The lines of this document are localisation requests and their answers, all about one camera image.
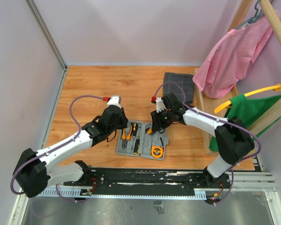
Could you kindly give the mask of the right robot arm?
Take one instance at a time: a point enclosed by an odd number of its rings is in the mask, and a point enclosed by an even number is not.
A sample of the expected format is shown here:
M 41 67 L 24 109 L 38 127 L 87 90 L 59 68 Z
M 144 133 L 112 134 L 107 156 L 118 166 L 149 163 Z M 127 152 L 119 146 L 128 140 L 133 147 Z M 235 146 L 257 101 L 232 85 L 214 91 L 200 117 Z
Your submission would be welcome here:
M 164 97 L 153 96 L 151 102 L 156 106 L 151 113 L 152 132 L 160 132 L 177 122 L 199 128 L 216 139 L 218 156 L 203 170 L 203 183 L 209 188 L 216 186 L 228 169 L 255 148 L 251 135 L 238 117 L 215 117 L 181 103 L 174 93 Z

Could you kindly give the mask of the yellow tape measure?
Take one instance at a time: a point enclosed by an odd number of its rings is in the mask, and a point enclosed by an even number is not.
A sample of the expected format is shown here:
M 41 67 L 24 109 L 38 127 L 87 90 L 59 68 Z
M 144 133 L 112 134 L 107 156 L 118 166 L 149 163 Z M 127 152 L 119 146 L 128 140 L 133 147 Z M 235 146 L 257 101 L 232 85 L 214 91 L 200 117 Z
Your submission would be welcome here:
M 154 158 L 162 158 L 164 153 L 164 143 L 163 139 L 160 137 L 161 146 L 153 146 L 151 147 L 151 155 Z

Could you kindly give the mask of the grey plastic tool case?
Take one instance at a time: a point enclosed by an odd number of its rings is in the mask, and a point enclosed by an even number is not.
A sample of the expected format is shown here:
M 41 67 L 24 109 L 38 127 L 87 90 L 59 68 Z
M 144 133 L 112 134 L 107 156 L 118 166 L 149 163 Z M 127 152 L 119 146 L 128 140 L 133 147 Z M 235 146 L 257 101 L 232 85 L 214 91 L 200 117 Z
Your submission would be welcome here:
M 128 141 L 127 147 L 125 150 L 122 150 L 122 131 L 120 131 L 118 143 L 116 147 L 116 153 L 123 156 L 131 156 L 137 157 L 141 156 L 143 158 L 149 158 L 154 160 L 163 160 L 165 158 L 166 146 L 169 144 L 169 138 L 167 137 L 167 131 L 163 130 L 161 132 L 155 132 L 152 135 L 146 133 L 147 128 L 152 128 L 152 123 L 143 123 L 141 121 L 130 120 L 127 124 L 126 135 L 129 132 L 131 123 L 138 123 L 138 131 L 137 136 L 133 138 L 131 136 L 131 140 Z M 162 158 L 154 158 L 151 155 L 151 147 L 153 146 L 161 146 L 160 137 L 163 139 L 164 143 L 164 153 Z M 133 153 L 133 148 L 135 144 L 135 140 L 140 138 L 139 152 L 137 155 Z

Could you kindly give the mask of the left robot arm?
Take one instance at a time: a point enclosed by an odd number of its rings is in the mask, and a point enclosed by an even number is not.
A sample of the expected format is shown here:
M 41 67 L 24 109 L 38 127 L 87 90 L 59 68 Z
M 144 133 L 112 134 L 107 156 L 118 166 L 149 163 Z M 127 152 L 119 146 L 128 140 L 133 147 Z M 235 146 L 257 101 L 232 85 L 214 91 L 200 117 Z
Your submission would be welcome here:
M 82 126 L 71 137 L 48 148 L 24 150 L 13 172 L 12 181 L 22 188 L 21 194 L 32 198 L 44 191 L 53 180 L 53 169 L 70 156 L 108 140 L 109 135 L 127 127 L 128 119 L 122 107 L 108 106 L 101 116 Z

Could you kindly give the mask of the orange black pliers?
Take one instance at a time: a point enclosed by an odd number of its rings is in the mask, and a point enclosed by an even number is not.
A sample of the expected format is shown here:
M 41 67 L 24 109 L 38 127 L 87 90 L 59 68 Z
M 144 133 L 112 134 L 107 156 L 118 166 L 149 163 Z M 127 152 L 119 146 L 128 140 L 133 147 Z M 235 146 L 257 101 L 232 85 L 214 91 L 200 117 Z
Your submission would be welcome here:
M 132 125 L 130 125 L 130 129 L 129 129 L 129 132 L 128 132 L 127 135 L 126 135 L 126 129 L 125 128 L 122 129 L 122 136 L 121 136 L 121 139 L 122 139 L 122 150 L 126 149 L 128 141 L 131 140 L 132 131 L 133 131 L 133 126 Z

